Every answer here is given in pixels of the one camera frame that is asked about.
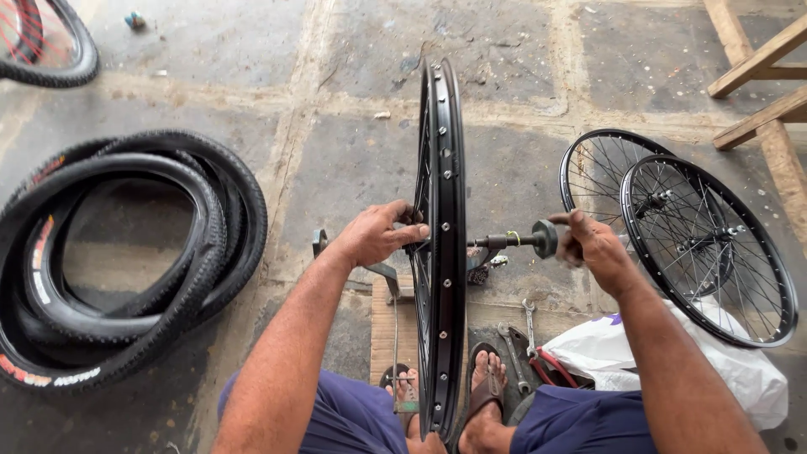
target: dirty floor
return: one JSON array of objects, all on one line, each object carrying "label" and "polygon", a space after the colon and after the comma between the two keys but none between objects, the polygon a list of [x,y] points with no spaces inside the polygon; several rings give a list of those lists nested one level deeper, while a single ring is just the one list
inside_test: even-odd
[{"label": "dirty floor", "polygon": [[[255,172],[270,235],[256,277],[225,313],[185,336],[149,370],[103,391],[44,399],[0,389],[3,452],[208,452],[228,376],[311,262],[311,232],[335,235],[368,204],[411,198],[418,62],[448,57],[462,86],[470,236],[526,230],[562,210],[563,151],[594,128],[623,128],[713,172],[757,210],[794,276],[805,257],[760,153],[719,153],[711,137],[798,82],[750,82],[728,99],[706,87],[728,69],[699,0],[76,0],[102,74],[76,90],[0,82],[0,202],[44,158],[94,137],[148,128],[203,132]],[[759,46],[801,1],[732,2]],[[133,34],[130,9],[148,21]],[[807,61],[807,49],[786,61]],[[164,70],[164,77],[155,76]],[[391,118],[375,120],[389,111]],[[807,149],[807,129],[792,137]],[[807,158],[802,154],[802,162]],[[182,246],[190,207],[143,182],[105,187],[70,233],[67,278],[102,309],[156,279]],[[474,336],[503,312],[537,302],[546,341],[616,310],[585,271],[509,251],[468,296]],[[403,255],[391,263],[405,270]],[[370,282],[356,271],[342,298],[324,367],[366,380]],[[807,297],[807,284],[798,282]],[[763,436],[774,453],[807,452],[807,331],[768,357],[790,380],[790,416]]]}]

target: open-end wrench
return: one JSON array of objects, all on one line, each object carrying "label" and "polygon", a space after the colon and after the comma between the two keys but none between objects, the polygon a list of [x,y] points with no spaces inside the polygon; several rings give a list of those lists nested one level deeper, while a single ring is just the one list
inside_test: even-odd
[{"label": "open-end wrench", "polygon": [[527,304],[527,299],[525,298],[521,305],[524,306],[524,309],[527,311],[527,339],[529,340],[529,346],[527,347],[527,356],[530,358],[537,358],[538,352],[535,350],[535,336],[533,335],[533,311],[535,310],[535,304]]},{"label": "open-end wrench", "polygon": [[507,322],[500,322],[499,323],[499,335],[504,339],[507,343],[507,349],[510,352],[510,359],[512,360],[512,368],[516,371],[516,377],[518,377],[518,391],[520,393],[531,393],[533,391],[532,385],[527,383],[527,379],[524,377],[524,371],[521,370],[521,363],[518,361],[518,354],[516,353],[516,347],[512,344],[512,338],[510,337],[510,324]]}]

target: blue shorts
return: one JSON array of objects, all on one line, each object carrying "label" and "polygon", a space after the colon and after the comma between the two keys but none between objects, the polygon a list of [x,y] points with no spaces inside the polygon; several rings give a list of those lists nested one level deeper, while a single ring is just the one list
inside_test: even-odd
[{"label": "blue shorts", "polygon": [[[219,420],[238,372],[224,385]],[[378,386],[320,371],[300,452],[408,453],[392,396]],[[590,391],[543,385],[516,428],[511,454],[655,454],[641,391]]]}]

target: flip-flop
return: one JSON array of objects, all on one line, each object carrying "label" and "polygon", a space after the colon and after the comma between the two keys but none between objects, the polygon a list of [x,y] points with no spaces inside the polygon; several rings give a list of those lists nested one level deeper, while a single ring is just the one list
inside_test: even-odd
[{"label": "flip-flop", "polygon": [[458,431],[455,432],[456,436],[451,438],[452,449],[449,452],[459,452],[459,436],[465,430],[465,425],[474,417],[474,415],[490,401],[495,401],[499,406],[499,410],[504,414],[504,388],[496,381],[495,374],[487,371],[487,379],[479,384],[473,392],[470,390],[471,378],[474,376],[474,369],[476,368],[476,355],[481,351],[487,353],[495,353],[496,356],[501,358],[499,351],[496,350],[491,344],[487,342],[480,342],[474,345],[468,357],[468,369],[465,372],[465,419]]},{"label": "flip-flop", "polygon": [[[409,375],[409,366],[406,364],[398,363],[397,364],[397,372],[400,374],[401,372],[406,372]],[[387,378],[392,376],[392,366],[387,368],[386,371],[381,375],[381,380],[378,383],[378,386],[382,388],[386,388],[387,386],[392,386],[392,379]],[[417,400],[417,391],[409,384],[407,381],[406,383],[399,381],[398,386],[406,385],[406,395],[403,396],[405,401],[416,401]],[[415,416],[414,413],[398,413],[398,418],[401,421],[401,427],[403,428],[403,436],[406,436],[409,431],[409,423],[412,421],[412,417]]]}]

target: white plastic bag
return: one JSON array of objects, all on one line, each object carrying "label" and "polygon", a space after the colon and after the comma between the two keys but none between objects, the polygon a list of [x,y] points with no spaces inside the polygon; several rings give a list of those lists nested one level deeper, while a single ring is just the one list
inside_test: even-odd
[{"label": "white plastic bag", "polygon": [[[695,325],[665,300],[684,329],[695,339],[709,362],[734,393],[757,430],[779,426],[788,416],[788,381],[760,350],[738,348],[722,342]],[[728,320],[735,332],[745,332],[713,298],[702,301],[707,316]],[[566,369],[595,381],[602,391],[641,389],[636,363],[630,351],[625,327],[618,313],[601,317],[560,334],[543,346]]]}]

